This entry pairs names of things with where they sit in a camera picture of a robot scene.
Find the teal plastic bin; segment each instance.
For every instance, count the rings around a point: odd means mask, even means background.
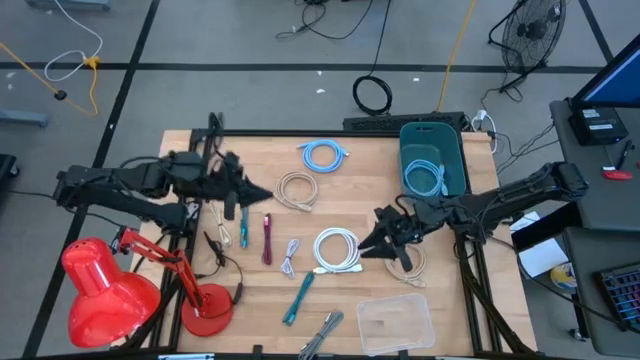
[[[460,153],[460,141],[456,131],[444,123],[415,122],[400,130],[400,179],[404,194],[411,192],[404,179],[405,169],[417,159],[428,160],[445,167],[444,184],[448,195],[463,195],[467,189],[464,164]],[[409,182],[418,191],[428,191],[436,184],[436,178],[427,170],[417,169],[409,174]]]

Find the lamp base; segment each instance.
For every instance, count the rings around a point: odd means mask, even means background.
[[[220,285],[199,286],[204,299],[198,313],[189,299],[182,303],[182,323],[187,330],[197,336],[211,336],[224,330],[231,322],[233,304],[231,294]]]

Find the wooden table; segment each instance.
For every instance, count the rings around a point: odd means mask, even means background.
[[[190,131],[166,131],[160,154],[169,150],[186,150]],[[286,172],[305,171],[300,143],[310,138],[294,137],[227,137],[223,147],[238,154],[251,181],[268,189]],[[293,302],[306,272],[317,266],[312,254],[316,236],[328,227],[344,227],[363,240],[373,229],[373,209],[393,202],[400,192],[398,170],[398,140],[393,138],[338,138],[350,155],[342,166],[331,174],[311,173],[319,185],[318,200],[312,213],[301,213],[278,203],[275,199],[250,207],[250,245],[240,248],[238,233],[240,211],[235,222],[225,222],[234,237],[226,254],[240,263],[244,273],[244,295],[234,309],[231,324],[220,334],[197,337],[182,329],[178,351],[250,353],[255,344],[264,346],[265,353],[298,353],[300,348],[322,326],[331,311],[344,312],[345,318],[326,339],[320,351],[337,354],[362,354],[360,333],[356,320],[356,305],[364,300],[395,295],[420,293],[428,302],[436,343],[429,349],[411,350],[410,355],[472,355],[468,317],[465,309],[462,281],[458,260],[452,246],[453,232],[443,228],[425,237],[420,245],[427,253],[427,266],[423,275],[427,287],[414,288],[396,281],[379,259],[362,259],[364,272],[355,274],[317,275],[307,293],[293,326],[282,323],[282,317]],[[495,165],[484,134],[463,134],[464,152],[472,191],[483,192],[497,186]],[[333,158],[329,149],[319,148],[314,153],[318,163],[328,163]],[[306,197],[309,185],[292,182],[288,193],[294,197]],[[176,201],[175,197],[163,201]],[[271,213],[273,220],[273,265],[262,264],[260,258],[264,245],[263,216]],[[203,231],[214,239],[218,231],[211,211],[205,206],[201,212],[193,256],[193,269],[209,273],[215,269],[215,258],[206,244]],[[159,229],[145,223],[141,235],[155,240]],[[511,241],[508,229],[499,228],[496,235]],[[295,279],[290,280],[280,272],[289,240],[297,238],[300,247],[293,256]],[[529,311],[515,254],[497,243],[485,246],[485,258],[491,281],[493,299],[509,325],[531,348],[536,348]],[[342,261],[346,252],[344,241],[336,237],[325,241],[321,251],[329,262]],[[139,273],[159,284],[162,267],[144,262]],[[233,294],[239,274],[232,265],[218,274],[200,280],[201,284],[216,283],[225,286]],[[477,305],[478,318],[485,323],[485,314]],[[169,305],[161,337],[161,345],[168,343],[169,327],[174,306]],[[486,327],[483,326],[483,344],[489,349]]]

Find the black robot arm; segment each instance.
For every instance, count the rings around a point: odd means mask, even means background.
[[[224,217],[233,220],[236,204],[247,207],[269,199],[273,194],[254,185],[244,174],[239,158],[232,152],[221,154],[222,125],[215,114],[209,117],[207,130],[214,140],[213,156],[220,158],[217,169],[194,151],[170,152],[162,158],[141,157],[134,160],[152,161],[126,168],[88,168],[71,166],[58,173],[58,185],[53,197],[60,206],[76,208],[99,205],[126,212],[142,219],[153,220],[163,229],[181,230],[187,220],[184,204],[159,205],[142,197],[160,199],[170,191],[178,196],[199,200],[224,201]]]
[[[358,248],[368,249],[362,253],[364,258],[399,258],[404,270],[410,271],[412,264],[405,245],[422,242],[425,235],[445,224],[457,234],[484,242],[486,233],[493,231],[501,220],[546,200],[575,201],[588,188],[575,165],[556,162],[544,165],[526,179],[477,195],[430,198],[400,195],[396,203],[404,214],[390,205],[375,209],[378,222]],[[412,215],[398,201],[401,198],[413,200]]]

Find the black floor stripe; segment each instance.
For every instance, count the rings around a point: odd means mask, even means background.
[[[30,67],[36,70],[44,69],[46,63],[31,62]],[[71,70],[76,63],[57,63],[51,69]],[[19,70],[17,63],[0,62],[0,69]],[[100,70],[128,70],[127,63],[103,63]],[[189,64],[189,63],[139,63],[136,71],[369,71],[371,64]],[[600,71],[598,66],[549,66],[539,70],[539,74],[595,74]],[[443,73],[446,65],[419,64],[378,64],[376,71],[387,72],[435,72]],[[504,67],[500,65],[453,65],[452,73],[488,73],[502,74]]]
[[[142,56],[142,51],[147,41],[147,37],[149,36],[149,31],[151,30],[151,25],[153,24],[153,20],[158,10],[159,4],[160,0],[153,0],[151,2],[151,5],[149,6],[147,16],[144,20],[144,24],[142,25],[142,30],[140,32],[140,35],[138,36],[138,41],[136,42],[136,47],[133,51],[133,54],[131,55],[131,61],[129,62],[127,72],[125,73],[124,79],[122,81],[122,86],[120,87],[120,91],[118,92],[118,96],[116,97],[115,104],[113,105],[113,110],[111,111],[111,115],[109,116],[109,121],[107,122],[107,125],[105,127],[102,140],[100,141],[100,145],[98,146],[98,151],[96,152],[96,156],[93,161],[94,167],[101,167],[104,163],[107,151],[109,150],[109,145],[111,144],[111,139],[113,138],[113,132],[116,129],[118,119],[120,118],[120,114],[122,112],[122,107],[124,106],[127,94],[129,93],[129,88],[131,87],[133,75],[136,71],[136,65],[138,64],[138,62],[140,61],[140,57]],[[76,215],[74,215],[71,226],[69,227],[69,231],[67,232],[67,237],[65,239],[62,251],[64,251],[64,249],[73,241],[75,241],[80,235],[80,230],[82,229],[82,224],[84,223],[85,214],[86,209],[83,209],[78,211]],[[40,309],[38,310],[38,314],[36,315],[36,321],[31,328],[31,332],[29,333],[29,338],[22,353],[23,358],[36,356],[38,353],[38,349],[40,348],[40,344],[42,343],[42,338],[47,329],[47,324],[49,323],[51,312],[53,311],[53,307],[58,298],[58,294],[60,293],[60,287],[62,286],[62,282],[65,277],[65,272],[62,268],[62,263],[60,262],[62,251],[60,253],[60,256],[58,257],[58,261],[56,263],[56,267],[53,271],[51,279],[49,280],[47,291],[45,292],[42,303],[40,304]]]
[[[580,1],[580,6],[582,6],[582,11],[584,11],[584,16],[587,17],[587,22],[591,27],[593,36],[596,37],[596,41],[598,42],[600,51],[602,51],[602,55],[604,56],[605,60],[607,60],[607,62],[613,60],[613,53],[609,48],[609,44],[607,44],[607,40],[604,38],[604,34],[600,29],[600,25],[598,25],[596,16],[593,14],[593,10],[591,10],[591,5],[589,5],[589,2],[587,0],[579,0],[579,1]]]

